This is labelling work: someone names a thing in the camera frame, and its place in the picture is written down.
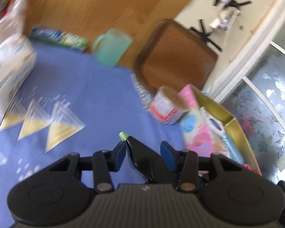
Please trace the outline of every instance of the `wooden floor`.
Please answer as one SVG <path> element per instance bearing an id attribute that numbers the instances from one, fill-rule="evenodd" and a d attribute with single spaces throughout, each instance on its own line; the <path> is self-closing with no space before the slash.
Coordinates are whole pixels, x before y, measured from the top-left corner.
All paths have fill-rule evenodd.
<path id="1" fill-rule="evenodd" d="M 119 64 L 132 67 L 156 25 L 174 18 L 190 0 L 29 0 L 26 33 L 36 25 L 88 38 L 90 45 L 110 28 L 130 34 L 134 41 Z"/>

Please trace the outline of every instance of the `blue tablecloth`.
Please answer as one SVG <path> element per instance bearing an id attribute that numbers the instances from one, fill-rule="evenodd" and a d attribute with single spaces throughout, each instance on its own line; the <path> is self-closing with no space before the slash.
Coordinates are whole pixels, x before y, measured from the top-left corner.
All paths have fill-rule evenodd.
<path id="1" fill-rule="evenodd" d="M 119 132 L 125 131 L 159 152 L 167 140 L 183 148 L 181 128 L 162 125 L 142 108 L 131 82 L 131 71 L 122 67 L 106 68 L 95 57 L 33 42 L 37 51 L 36 66 L 17 93 L 27 110 L 35 99 L 52 114 L 61 101 L 86 125 L 78 133 L 45 153 L 49 127 L 17 141 L 22 122 L 0 132 L 0 228 L 13 224 L 6 198 L 9 190 L 22 179 L 70 152 L 91 156 L 102 149 L 113 149 Z M 125 159 L 121 170 L 111 174 L 119 183 L 143 183 Z M 83 173 L 83 182 L 92 186 L 92 173 Z"/>

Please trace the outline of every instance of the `white door frame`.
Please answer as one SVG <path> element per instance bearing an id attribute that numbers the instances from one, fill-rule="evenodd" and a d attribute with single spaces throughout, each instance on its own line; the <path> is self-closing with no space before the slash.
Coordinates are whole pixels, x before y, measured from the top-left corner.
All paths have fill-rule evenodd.
<path id="1" fill-rule="evenodd" d="M 257 64 L 274 36 L 280 31 L 285 22 L 285 0 L 276 0 L 275 5 L 260 25 L 255 35 L 239 53 L 236 59 L 216 79 L 209 96 L 221 103 L 249 74 Z"/>

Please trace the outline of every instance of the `brown woven basket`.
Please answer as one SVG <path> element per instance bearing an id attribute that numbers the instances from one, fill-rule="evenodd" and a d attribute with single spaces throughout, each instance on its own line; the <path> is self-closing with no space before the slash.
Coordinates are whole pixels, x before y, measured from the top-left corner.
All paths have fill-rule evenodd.
<path id="1" fill-rule="evenodd" d="M 178 92 L 187 84 L 201 89 L 216 60 L 217 54 L 195 33 L 167 19 L 161 21 L 137 56 L 134 72 L 152 94 L 161 86 Z"/>

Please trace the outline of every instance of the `green cap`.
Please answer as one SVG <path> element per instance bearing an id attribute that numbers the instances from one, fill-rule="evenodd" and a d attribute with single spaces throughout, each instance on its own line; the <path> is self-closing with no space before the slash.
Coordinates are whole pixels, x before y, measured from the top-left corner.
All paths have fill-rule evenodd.
<path id="1" fill-rule="evenodd" d="M 119 137 L 122 141 L 126 141 L 129 138 L 129 136 L 125 132 L 120 132 Z"/>

